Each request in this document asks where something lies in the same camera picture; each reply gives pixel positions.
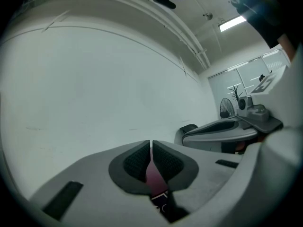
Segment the frosted glass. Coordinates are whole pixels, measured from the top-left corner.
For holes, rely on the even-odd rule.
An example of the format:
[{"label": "frosted glass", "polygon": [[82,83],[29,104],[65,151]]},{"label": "frosted glass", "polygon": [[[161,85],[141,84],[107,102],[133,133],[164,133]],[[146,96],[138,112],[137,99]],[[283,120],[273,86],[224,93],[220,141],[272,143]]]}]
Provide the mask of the frosted glass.
[{"label": "frosted glass", "polygon": [[285,65],[289,66],[289,61],[283,54],[282,50],[268,56],[263,56],[263,60],[269,71],[275,71]]},{"label": "frosted glass", "polygon": [[260,57],[246,65],[238,67],[237,70],[242,77],[247,93],[250,93],[259,84],[261,74],[264,76],[269,74],[265,63]]},{"label": "frosted glass", "polygon": [[218,114],[220,115],[220,104],[223,98],[228,98],[231,101],[236,113],[239,108],[238,102],[234,101],[235,98],[232,97],[233,92],[230,89],[233,89],[233,85],[235,85],[235,87],[238,86],[238,95],[240,93],[243,93],[241,96],[246,95],[243,83],[237,71],[231,70],[209,78],[209,83],[213,91]]}]

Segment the ceiling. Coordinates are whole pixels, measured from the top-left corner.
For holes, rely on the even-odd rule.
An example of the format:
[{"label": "ceiling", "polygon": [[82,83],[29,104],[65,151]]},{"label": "ceiling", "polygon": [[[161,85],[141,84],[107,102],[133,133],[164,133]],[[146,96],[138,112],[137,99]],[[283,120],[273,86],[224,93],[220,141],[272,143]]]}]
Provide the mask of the ceiling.
[{"label": "ceiling", "polygon": [[[173,10],[195,34],[211,64],[226,56],[262,41],[262,37],[248,24],[243,22],[223,33],[219,24],[238,16],[230,0],[172,0],[176,4]],[[205,13],[212,13],[213,18],[206,20]]]},{"label": "ceiling", "polygon": [[[160,9],[161,5],[154,4],[152,0],[147,1],[153,11],[157,9],[157,12],[162,12],[162,19],[171,20],[170,28],[178,26],[179,35],[187,36],[190,42],[195,43],[192,47],[198,56],[202,56],[199,54],[206,49],[205,57],[209,60],[207,61],[208,67],[216,61],[230,57],[243,48],[262,42],[262,37],[248,22],[243,22],[224,32],[219,30],[219,24],[239,15],[231,5],[230,0],[173,0],[173,2],[177,7],[174,10],[169,10],[167,8]],[[209,21],[206,20],[203,16],[205,13],[212,13],[213,18]],[[179,18],[185,23],[186,28],[178,22]]]}]

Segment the black slot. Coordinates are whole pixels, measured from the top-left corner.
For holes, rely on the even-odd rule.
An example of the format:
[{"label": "black slot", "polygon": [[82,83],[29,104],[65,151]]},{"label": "black slot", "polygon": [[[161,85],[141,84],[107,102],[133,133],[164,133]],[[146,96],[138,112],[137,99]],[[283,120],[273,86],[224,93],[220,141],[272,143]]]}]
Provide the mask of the black slot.
[{"label": "black slot", "polygon": [[68,182],[44,207],[43,212],[56,220],[60,220],[82,187],[81,183]]},{"label": "black slot", "polygon": [[232,162],[232,161],[227,161],[227,160],[217,160],[217,164],[222,165],[222,166],[228,166],[231,168],[237,168],[239,163]]},{"label": "black slot", "polygon": [[185,137],[191,136],[191,135],[203,135],[203,134],[213,134],[213,133],[220,133],[224,131],[231,131],[239,126],[239,123],[237,121],[222,121],[217,122],[214,124],[211,124],[205,128],[190,131],[187,134],[183,135],[182,137],[182,143]]}]

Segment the ceiling pipe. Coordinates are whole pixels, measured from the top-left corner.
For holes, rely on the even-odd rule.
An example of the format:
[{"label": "ceiling pipe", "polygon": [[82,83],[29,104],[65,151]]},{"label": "ceiling pipe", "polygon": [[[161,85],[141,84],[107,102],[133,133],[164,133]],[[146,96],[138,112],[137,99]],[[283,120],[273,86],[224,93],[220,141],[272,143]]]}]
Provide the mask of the ceiling pipe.
[{"label": "ceiling pipe", "polygon": [[[129,6],[132,6],[136,9],[148,14],[153,19],[155,19],[158,22],[160,22],[161,24],[163,24],[168,30],[170,30],[175,36],[178,37],[178,39],[180,41],[182,41],[189,48],[189,50],[195,55],[195,57],[198,59],[199,63],[202,65],[202,67],[204,69],[207,69],[207,67],[210,67],[210,62],[208,60],[208,57],[205,53],[205,50],[202,48],[201,44],[199,43],[198,39],[195,37],[195,35],[192,33],[192,31],[184,24],[184,22],[175,13],[173,13],[170,9],[167,9],[163,6],[156,4],[159,8],[168,12],[169,15],[171,15],[176,20],[176,22],[181,26],[181,28],[184,29],[185,32],[189,35],[189,37],[193,40],[193,43],[170,19],[168,19],[165,15],[163,15],[160,11],[158,11],[157,9],[155,9],[148,3],[142,2],[141,0],[129,0],[135,4],[132,4],[125,0],[116,0],[116,1],[122,2]],[[152,2],[152,5],[155,5],[155,3],[152,0],[148,0],[148,1]],[[204,60],[207,63],[207,66],[206,66],[204,60],[201,58],[201,55],[203,55]]]}]

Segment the white wall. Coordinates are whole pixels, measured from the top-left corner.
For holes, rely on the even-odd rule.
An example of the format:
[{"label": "white wall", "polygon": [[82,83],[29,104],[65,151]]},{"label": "white wall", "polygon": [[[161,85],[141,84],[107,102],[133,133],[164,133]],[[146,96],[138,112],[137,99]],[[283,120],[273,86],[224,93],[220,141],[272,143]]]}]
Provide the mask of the white wall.
[{"label": "white wall", "polygon": [[49,28],[0,51],[1,135],[29,198],[76,160],[139,140],[179,142],[204,124],[200,85],[141,44],[88,28]]},{"label": "white wall", "polygon": [[201,87],[205,92],[205,97],[207,98],[207,105],[205,107],[207,108],[210,115],[210,117],[208,118],[209,122],[218,120],[219,114],[217,113],[214,96],[209,84],[208,77],[220,73],[226,70],[227,68],[235,66],[241,62],[246,62],[256,57],[259,57],[264,53],[273,51],[277,48],[281,48],[281,46],[277,45],[276,47],[270,49],[268,45],[265,43],[265,41],[260,40],[259,42],[245,46],[234,53],[228,54],[225,57],[216,60],[215,62],[212,63],[211,68],[199,74]]}]

